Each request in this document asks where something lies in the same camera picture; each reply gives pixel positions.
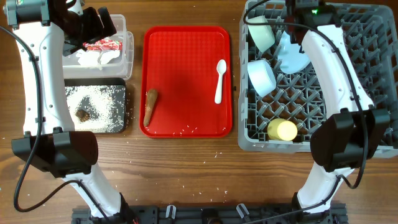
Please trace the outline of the large white plate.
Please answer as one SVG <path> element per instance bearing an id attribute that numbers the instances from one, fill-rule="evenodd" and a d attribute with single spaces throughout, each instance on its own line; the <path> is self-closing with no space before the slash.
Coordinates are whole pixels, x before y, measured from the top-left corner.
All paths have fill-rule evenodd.
<path id="1" fill-rule="evenodd" d="M 310 64 L 307 54 L 302 53 L 302 47 L 299 44 L 292 44 L 290 35 L 283 32 L 279 41 L 279 53 L 277 59 L 282 63 L 280 69 L 286 74 L 301 72 Z"/>

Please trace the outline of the red snack wrapper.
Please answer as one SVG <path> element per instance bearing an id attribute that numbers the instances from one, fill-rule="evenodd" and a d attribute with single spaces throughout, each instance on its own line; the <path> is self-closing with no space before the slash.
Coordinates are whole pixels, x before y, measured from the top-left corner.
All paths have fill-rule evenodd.
<path id="1" fill-rule="evenodd" d="M 105 38 L 96 41 L 94 44 L 84 43 L 83 46 L 91 51 L 104 51 L 104 50 L 122 50 L 123 43 L 118 40 L 111 40 Z"/>

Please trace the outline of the white napkin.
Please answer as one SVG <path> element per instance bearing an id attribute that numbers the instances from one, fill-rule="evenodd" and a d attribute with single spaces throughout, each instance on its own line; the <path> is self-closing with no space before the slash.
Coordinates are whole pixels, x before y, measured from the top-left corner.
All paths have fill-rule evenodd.
<path id="1" fill-rule="evenodd" d="M 120 54 L 120 50 L 79 50 L 76 53 L 76 57 L 78 58 L 78 63 L 82 66 L 97 66 L 108 64 L 112 59 L 118 58 Z"/>

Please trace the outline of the mint green bowl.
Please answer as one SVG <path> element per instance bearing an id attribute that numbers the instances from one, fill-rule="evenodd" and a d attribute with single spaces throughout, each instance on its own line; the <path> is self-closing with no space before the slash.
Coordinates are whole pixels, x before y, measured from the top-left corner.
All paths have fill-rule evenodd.
<path id="1" fill-rule="evenodd" d="M 270 25 L 262 25 L 267 23 L 264 16 L 257 16 L 247 20 L 249 33 L 260 52 L 264 53 L 275 44 L 275 36 Z"/>

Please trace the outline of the white bowl with rice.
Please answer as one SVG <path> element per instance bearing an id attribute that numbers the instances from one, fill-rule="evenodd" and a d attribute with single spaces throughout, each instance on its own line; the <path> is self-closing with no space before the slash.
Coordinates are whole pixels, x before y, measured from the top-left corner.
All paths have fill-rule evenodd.
<path id="1" fill-rule="evenodd" d="M 257 60 L 248 63 L 250 81 L 260 97 L 265 97 L 276 88 L 274 72 L 267 60 Z"/>

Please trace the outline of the white plastic spoon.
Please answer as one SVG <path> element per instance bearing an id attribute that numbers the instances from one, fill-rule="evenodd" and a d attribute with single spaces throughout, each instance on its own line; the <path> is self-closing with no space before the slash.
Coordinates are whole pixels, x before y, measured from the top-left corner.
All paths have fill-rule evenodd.
<path id="1" fill-rule="evenodd" d="M 221 59 L 218 62 L 216 66 L 216 71 L 218 72 L 218 83 L 215 92 L 215 103 L 218 105 L 222 101 L 223 75 L 227 71 L 227 64 L 224 59 Z"/>

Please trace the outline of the brown food scrap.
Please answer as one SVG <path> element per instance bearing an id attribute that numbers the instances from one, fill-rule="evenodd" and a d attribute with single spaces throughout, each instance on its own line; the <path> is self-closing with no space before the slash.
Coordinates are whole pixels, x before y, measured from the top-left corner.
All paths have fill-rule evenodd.
<path id="1" fill-rule="evenodd" d="M 78 118 L 79 122 L 81 123 L 84 123 L 90 119 L 90 114 L 82 109 L 77 110 L 75 116 Z"/>

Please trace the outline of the yellow plastic cup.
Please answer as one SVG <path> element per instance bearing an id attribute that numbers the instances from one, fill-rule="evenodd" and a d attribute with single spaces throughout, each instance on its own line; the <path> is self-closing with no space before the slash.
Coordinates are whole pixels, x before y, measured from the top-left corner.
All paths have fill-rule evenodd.
<path id="1" fill-rule="evenodd" d="M 268 127 L 267 133 L 271 140 L 292 141 L 298 135 L 296 125 L 286 119 L 273 119 Z"/>

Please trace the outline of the brown carrot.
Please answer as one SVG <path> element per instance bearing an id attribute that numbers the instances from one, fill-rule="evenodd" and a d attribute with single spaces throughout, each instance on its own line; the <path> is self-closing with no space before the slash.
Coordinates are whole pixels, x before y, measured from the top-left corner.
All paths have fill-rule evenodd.
<path id="1" fill-rule="evenodd" d="M 146 94 L 146 107 L 144 113 L 143 125 L 147 127 L 150 123 L 152 112 L 155 108 L 155 104 L 158 97 L 158 91 L 156 89 L 150 89 Z"/>

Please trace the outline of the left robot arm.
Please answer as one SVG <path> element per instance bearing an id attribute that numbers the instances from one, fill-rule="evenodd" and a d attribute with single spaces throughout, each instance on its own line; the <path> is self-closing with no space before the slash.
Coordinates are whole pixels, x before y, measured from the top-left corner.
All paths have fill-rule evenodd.
<path id="1" fill-rule="evenodd" d="M 109 11 L 58 0 L 7 0 L 3 11 L 25 91 L 24 135 L 12 140 L 14 155 L 71 185 L 89 206 L 90 222 L 138 223 L 98 165 L 96 136 L 75 129 L 65 93 L 62 59 L 116 33 Z"/>

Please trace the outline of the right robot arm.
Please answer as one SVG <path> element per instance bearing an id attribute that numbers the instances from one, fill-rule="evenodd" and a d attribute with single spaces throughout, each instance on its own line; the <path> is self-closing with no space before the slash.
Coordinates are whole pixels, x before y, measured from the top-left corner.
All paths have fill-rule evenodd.
<path id="1" fill-rule="evenodd" d="M 323 1 L 286 1 L 286 6 L 291 41 L 309 57 L 326 106 L 326 121 L 310 138 L 313 167 L 292 200 L 295 220 L 310 222 L 329 215 L 342 183 L 358 187 L 390 118 L 359 82 L 335 7 Z"/>

